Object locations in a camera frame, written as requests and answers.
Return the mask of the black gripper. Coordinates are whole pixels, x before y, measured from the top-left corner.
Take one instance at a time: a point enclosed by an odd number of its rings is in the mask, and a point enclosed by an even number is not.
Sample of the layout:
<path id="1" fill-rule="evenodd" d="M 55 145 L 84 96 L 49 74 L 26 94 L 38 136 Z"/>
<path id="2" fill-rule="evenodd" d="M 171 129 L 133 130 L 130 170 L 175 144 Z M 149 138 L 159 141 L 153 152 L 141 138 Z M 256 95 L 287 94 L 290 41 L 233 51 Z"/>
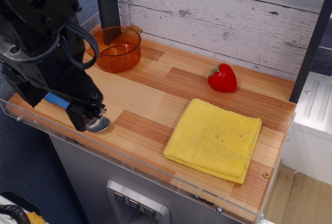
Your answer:
<path id="1" fill-rule="evenodd" d="M 13 90 L 35 107 L 51 92 L 71 104 L 66 108 L 72 124 L 80 132 L 94 117 L 105 112 L 103 95 L 85 72 L 96 62 L 82 61 L 82 52 L 70 54 L 54 50 L 30 57 L 22 50 L 2 52 L 3 75 Z"/>

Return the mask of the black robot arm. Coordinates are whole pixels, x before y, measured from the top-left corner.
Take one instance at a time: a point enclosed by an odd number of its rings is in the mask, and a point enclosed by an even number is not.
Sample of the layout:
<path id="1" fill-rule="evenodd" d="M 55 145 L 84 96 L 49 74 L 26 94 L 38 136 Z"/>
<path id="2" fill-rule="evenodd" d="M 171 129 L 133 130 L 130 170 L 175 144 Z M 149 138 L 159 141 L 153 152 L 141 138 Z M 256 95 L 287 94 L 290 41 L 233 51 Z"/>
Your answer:
<path id="1" fill-rule="evenodd" d="M 94 37 L 77 22 L 78 0 L 1 0 L 3 76 L 31 106 L 62 107 L 78 131 L 100 132 L 103 95 L 86 70 L 97 59 Z"/>

